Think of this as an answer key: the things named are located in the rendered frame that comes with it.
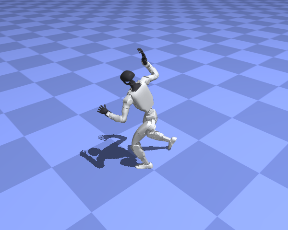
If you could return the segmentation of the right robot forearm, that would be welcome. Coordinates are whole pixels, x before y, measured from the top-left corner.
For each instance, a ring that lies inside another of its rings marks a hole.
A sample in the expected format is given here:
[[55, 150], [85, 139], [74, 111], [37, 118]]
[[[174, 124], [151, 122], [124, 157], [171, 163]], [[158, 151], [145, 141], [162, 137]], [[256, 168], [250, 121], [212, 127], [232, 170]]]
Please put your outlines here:
[[[142, 61], [141, 63], [142, 65], [144, 65]], [[147, 61], [147, 64], [144, 66], [149, 70], [150, 73], [154, 73], [157, 77], [159, 76], [158, 71], [148, 61]]]

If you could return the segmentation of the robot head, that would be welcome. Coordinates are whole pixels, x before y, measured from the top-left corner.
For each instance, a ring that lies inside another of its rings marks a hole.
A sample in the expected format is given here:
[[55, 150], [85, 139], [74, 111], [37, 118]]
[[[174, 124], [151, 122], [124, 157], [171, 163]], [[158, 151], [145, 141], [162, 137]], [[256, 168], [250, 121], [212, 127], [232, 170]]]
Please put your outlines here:
[[[130, 85], [131, 86], [131, 91], [134, 92], [134, 91], [137, 91], [141, 84], [140, 83], [136, 83], [135, 81], [133, 81], [132, 79], [134, 78], [135, 74], [132, 72], [132, 71], [129, 71], [129, 70], [126, 70], [124, 71], [121, 76], [120, 76], [120, 79], [126, 84], [126, 85]], [[126, 83], [128, 82], [129, 83]]]

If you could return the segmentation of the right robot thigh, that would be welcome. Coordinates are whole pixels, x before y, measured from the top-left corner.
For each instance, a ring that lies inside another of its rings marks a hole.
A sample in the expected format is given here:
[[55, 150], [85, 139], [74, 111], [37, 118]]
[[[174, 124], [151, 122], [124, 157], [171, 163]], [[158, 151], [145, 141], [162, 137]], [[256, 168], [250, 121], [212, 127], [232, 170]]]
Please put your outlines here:
[[[146, 121], [147, 121], [147, 120], [146, 120], [145, 114], [144, 114], [143, 123], [146, 122]], [[149, 138], [152, 138], [154, 135], [155, 135], [155, 131], [153, 131], [153, 132], [147, 131], [147, 136], [148, 136]]]

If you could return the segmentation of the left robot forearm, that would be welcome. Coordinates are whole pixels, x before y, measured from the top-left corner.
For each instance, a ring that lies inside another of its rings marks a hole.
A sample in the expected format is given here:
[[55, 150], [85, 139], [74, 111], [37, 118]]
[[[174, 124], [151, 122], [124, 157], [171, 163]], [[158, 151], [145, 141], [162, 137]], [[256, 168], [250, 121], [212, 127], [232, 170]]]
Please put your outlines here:
[[106, 115], [115, 122], [121, 122], [123, 120], [122, 116], [110, 113], [109, 111], [106, 113]]

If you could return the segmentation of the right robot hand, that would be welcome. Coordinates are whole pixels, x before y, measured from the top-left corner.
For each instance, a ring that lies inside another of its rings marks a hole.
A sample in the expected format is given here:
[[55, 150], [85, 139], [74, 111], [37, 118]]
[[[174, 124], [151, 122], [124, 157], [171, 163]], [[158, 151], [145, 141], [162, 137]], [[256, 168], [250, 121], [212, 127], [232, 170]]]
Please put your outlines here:
[[143, 62], [144, 65], [146, 65], [147, 64], [147, 58], [146, 58], [143, 50], [141, 48], [138, 48], [137, 50], [140, 51], [139, 53], [142, 54], [142, 62]]

